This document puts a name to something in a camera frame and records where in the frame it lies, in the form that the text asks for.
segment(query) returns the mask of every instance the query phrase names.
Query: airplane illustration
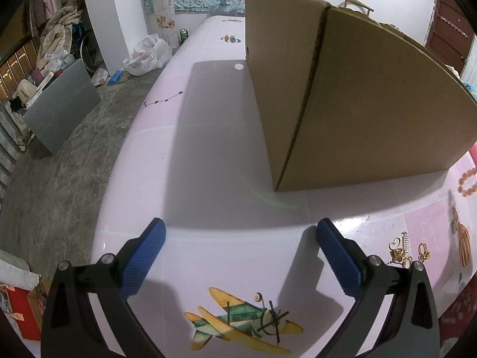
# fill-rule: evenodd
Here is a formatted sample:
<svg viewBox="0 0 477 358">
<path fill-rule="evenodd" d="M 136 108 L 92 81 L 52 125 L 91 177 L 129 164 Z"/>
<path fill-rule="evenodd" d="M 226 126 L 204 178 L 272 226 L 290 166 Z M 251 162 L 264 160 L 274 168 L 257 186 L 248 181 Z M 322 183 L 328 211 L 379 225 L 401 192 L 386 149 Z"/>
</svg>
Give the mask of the airplane illustration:
<svg viewBox="0 0 477 358">
<path fill-rule="evenodd" d="M 204 307 L 199 306 L 201 316 L 184 312 L 196 333 L 192 339 L 191 349 L 200 350 L 212 337 L 223 341 L 240 343 L 245 347 L 268 354 L 290 354 L 291 351 L 279 346 L 281 334 L 301 334 L 303 328 L 296 323 L 286 320 L 288 311 L 278 312 L 273 308 L 270 300 L 270 309 L 265 307 L 260 292 L 254 295 L 254 300 L 262 303 L 256 307 L 218 288 L 209 288 L 214 300 L 225 310 L 226 314 L 214 316 Z M 262 340 L 265 335 L 276 336 L 277 344 Z"/>
</svg>

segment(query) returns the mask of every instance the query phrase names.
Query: concrete floor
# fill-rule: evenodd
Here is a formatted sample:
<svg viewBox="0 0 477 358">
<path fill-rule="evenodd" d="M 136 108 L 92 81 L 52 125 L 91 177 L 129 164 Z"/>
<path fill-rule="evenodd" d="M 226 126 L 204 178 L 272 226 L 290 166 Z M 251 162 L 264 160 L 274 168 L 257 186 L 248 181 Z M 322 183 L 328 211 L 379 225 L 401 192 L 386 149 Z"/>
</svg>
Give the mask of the concrete floor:
<svg viewBox="0 0 477 358">
<path fill-rule="evenodd" d="M 101 103 L 51 156 L 34 139 L 18 160 L 0 216 L 0 248 L 52 278 L 64 259 L 90 262 L 104 190 L 137 110 L 161 70 L 98 88 Z"/>
</svg>

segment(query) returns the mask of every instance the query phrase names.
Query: green can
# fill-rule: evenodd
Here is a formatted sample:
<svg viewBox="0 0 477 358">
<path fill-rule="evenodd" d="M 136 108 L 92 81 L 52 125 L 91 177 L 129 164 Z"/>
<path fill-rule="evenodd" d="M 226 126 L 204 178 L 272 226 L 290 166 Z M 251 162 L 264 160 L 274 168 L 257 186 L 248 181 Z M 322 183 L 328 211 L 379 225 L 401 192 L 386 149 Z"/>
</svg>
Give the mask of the green can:
<svg viewBox="0 0 477 358">
<path fill-rule="evenodd" d="M 182 28 L 179 32 L 180 34 L 180 44 L 184 44 L 185 40 L 189 37 L 189 33 L 185 28 Z"/>
</svg>

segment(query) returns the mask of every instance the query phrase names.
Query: cardboard box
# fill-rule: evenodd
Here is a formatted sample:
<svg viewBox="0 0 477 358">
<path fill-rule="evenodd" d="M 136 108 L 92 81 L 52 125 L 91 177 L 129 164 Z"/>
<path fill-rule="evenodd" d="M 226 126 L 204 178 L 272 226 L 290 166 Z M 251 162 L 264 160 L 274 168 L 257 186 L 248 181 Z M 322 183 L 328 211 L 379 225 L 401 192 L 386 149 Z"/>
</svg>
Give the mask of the cardboard box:
<svg viewBox="0 0 477 358">
<path fill-rule="evenodd" d="M 30 309 L 32 310 L 33 317 L 35 318 L 36 324 L 41 331 L 41 327 L 43 326 L 43 316 L 40 313 L 39 307 L 39 298 L 37 291 L 40 293 L 46 293 L 48 296 L 49 290 L 52 287 L 52 282 L 48 280 L 41 280 L 40 283 L 36 288 L 33 288 L 30 293 L 27 295 L 28 304 L 30 305 Z"/>
<path fill-rule="evenodd" d="M 323 0 L 245 2 L 276 190 L 445 170 L 477 141 L 473 97 L 399 31 Z"/>
</svg>

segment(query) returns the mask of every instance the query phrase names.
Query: wooden door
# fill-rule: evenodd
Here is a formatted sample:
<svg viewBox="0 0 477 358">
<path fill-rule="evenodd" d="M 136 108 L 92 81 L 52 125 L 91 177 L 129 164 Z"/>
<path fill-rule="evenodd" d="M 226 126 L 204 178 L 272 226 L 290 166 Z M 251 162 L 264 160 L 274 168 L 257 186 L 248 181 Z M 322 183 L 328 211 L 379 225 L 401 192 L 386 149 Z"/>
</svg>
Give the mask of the wooden door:
<svg viewBox="0 0 477 358">
<path fill-rule="evenodd" d="M 462 73 L 474 31 L 454 0 L 437 0 L 426 47 Z"/>
</svg>

